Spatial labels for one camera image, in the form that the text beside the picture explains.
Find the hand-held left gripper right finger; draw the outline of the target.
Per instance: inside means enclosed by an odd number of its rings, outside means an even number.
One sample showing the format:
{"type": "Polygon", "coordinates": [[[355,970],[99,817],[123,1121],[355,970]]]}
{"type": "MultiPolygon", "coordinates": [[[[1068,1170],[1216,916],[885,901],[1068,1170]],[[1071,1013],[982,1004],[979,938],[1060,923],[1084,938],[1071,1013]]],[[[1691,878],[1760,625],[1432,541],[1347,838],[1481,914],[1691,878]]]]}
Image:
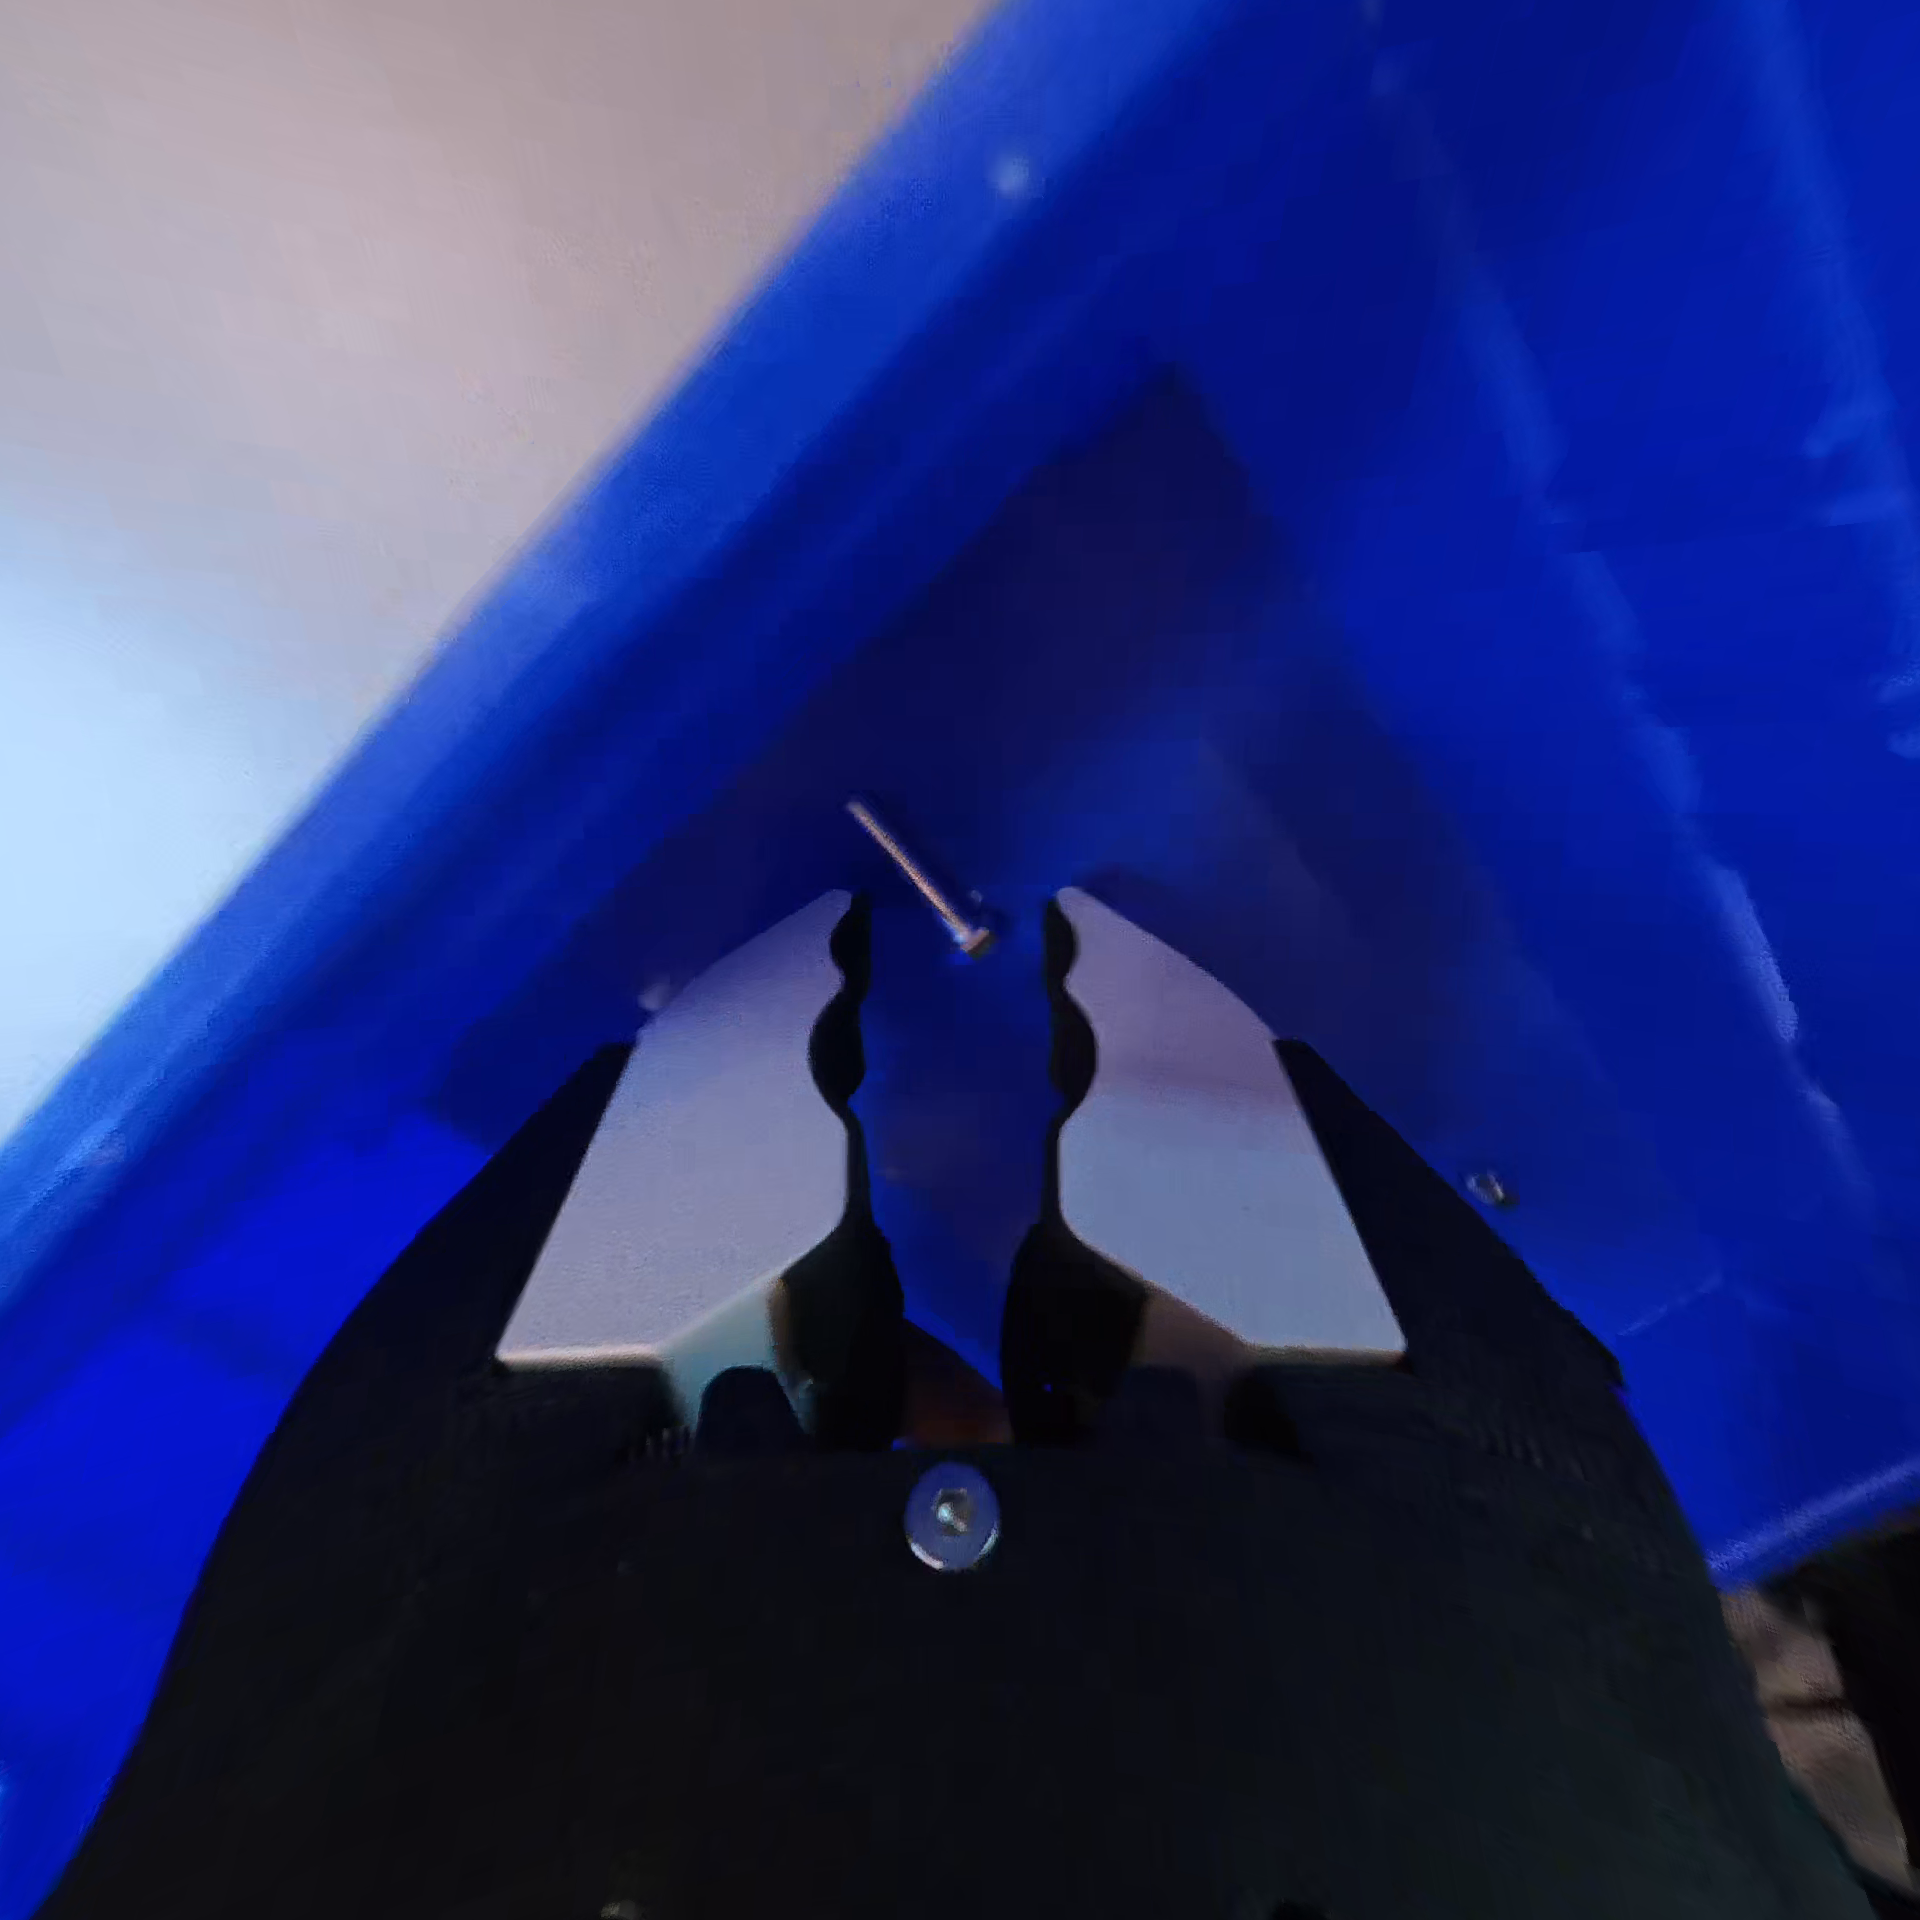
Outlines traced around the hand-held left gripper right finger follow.
{"type": "Polygon", "coordinates": [[[1267,1365],[1396,1369],[1407,1334],[1268,1025],[1081,886],[1045,909],[1039,1217],[1006,1290],[1013,1424],[1131,1373],[1217,1418],[1267,1365]]]}

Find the large blue plastic bin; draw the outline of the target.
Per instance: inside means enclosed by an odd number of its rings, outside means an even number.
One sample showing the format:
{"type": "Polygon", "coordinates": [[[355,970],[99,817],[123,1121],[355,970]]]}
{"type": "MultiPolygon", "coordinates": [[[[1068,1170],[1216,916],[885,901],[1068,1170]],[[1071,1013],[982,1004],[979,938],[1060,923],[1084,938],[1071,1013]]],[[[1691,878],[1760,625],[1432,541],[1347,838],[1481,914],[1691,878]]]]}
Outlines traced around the large blue plastic bin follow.
{"type": "Polygon", "coordinates": [[[1915,5],[999,12],[4,1146],[4,1916],[347,1309],[823,889],[992,1365],[1070,883],[1511,1185],[1720,1584],[1915,1501],[1915,5]]]}

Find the long thin silver bolt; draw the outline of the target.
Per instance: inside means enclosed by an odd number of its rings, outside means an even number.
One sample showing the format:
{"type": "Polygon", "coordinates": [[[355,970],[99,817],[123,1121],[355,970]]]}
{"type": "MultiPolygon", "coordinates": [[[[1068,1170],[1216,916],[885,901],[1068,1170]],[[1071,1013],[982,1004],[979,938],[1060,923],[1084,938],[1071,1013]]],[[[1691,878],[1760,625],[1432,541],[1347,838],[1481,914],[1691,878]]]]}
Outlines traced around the long thin silver bolt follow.
{"type": "Polygon", "coordinates": [[[949,946],[966,960],[979,960],[999,945],[999,923],[980,894],[959,886],[919,838],[903,832],[885,806],[870,798],[849,795],[843,803],[849,822],[892,864],[909,892],[926,906],[944,930],[949,946]]]}

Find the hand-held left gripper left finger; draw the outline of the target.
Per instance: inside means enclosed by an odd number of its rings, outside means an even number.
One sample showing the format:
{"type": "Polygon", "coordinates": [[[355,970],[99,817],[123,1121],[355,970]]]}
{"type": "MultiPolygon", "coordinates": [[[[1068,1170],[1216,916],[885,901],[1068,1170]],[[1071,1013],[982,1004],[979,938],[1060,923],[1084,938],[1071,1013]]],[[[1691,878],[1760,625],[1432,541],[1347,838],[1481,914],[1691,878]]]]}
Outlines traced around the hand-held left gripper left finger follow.
{"type": "Polygon", "coordinates": [[[893,1254],[873,1217],[859,1010],[870,913],[827,892],[636,1037],[496,1362],[638,1365],[699,1416],[767,1372],[801,1424],[893,1420],[893,1254]]]}

